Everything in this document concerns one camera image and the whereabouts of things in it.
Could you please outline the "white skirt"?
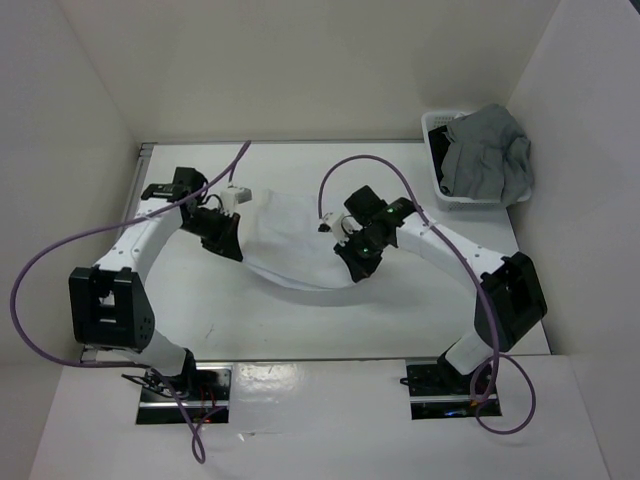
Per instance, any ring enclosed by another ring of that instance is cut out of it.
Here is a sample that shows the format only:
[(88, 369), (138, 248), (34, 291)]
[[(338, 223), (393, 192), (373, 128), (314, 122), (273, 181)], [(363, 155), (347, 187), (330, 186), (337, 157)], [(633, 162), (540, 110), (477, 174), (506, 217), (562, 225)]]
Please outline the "white skirt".
[(274, 297), (307, 306), (346, 307), (369, 302), (335, 254), (336, 239), (318, 231), (313, 195), (258, 192), (244, 234), (242, 264)]

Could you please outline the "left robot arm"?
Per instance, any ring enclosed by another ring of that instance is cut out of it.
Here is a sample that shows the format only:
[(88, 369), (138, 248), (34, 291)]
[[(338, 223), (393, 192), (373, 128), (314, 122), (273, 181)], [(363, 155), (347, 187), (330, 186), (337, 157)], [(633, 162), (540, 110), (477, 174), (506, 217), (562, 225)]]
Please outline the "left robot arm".
[(148, 389), (163, 387), (180, 400), (210, 382), (198, 371), (193, 353), (160, 333), (145, 281), (169, 238), (185, 231), (216, 255), (242, 261), (238, 240), (238, 205), (251, 201), (248, 188), (228, 185), (206, 205), (206, 177), (178, 167), (171, 182), (146, 187), (134, 217), (115, 245), (93, 266), (78, 267), (69, 277), (73, 332), (77, 342), (116, 350), (130, 361), (153, 368), (144, 377)]

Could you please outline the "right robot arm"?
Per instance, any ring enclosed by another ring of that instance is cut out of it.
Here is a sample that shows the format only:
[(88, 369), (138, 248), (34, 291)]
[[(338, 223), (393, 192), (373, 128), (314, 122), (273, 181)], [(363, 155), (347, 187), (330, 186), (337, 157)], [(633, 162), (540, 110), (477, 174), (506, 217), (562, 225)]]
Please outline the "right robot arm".
[(392, 246), (412, 253), (470, 288), (475, 297), (471, 329), (436, 362), (443, 389), (459, 393), (473, 374), (487, 374), (495, 353), (509, 352), (547, 314), (548, 307), (530, 257), (487, 249), (447, 227), (438, 226), (414, 202), (392, 203), (369, 186), (352, 194), (343, 214), (322, 218), (336, 237), (335, 253), (353, 282), (369, 278)]

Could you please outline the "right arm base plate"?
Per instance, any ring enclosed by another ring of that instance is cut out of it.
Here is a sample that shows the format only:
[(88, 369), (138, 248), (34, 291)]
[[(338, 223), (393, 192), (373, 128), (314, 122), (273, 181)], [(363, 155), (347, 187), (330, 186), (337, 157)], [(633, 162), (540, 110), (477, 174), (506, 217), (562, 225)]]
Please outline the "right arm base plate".
[(409, 394), (413, 420), (458, 419), (475, 416), (471, 374), (461, 376), (439, 360), (409, 360), (399, 380)]

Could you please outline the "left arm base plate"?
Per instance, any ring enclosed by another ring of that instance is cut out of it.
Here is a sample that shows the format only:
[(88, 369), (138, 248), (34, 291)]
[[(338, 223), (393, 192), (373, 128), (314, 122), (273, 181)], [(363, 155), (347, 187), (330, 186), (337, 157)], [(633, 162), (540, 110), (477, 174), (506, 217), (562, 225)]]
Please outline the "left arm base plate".
[[(190, 393), (179, 392), (179, 397), (189, 419), (194, 423), (225, 424), (229, 421), (232, 368), (230, 364), (199, 364), (198, 371), (204, 380)], [(152, 374), (143, 377), (126, 376), (141, 387), (136, 421), (137, 425), (184, 424), (169, 390)]]

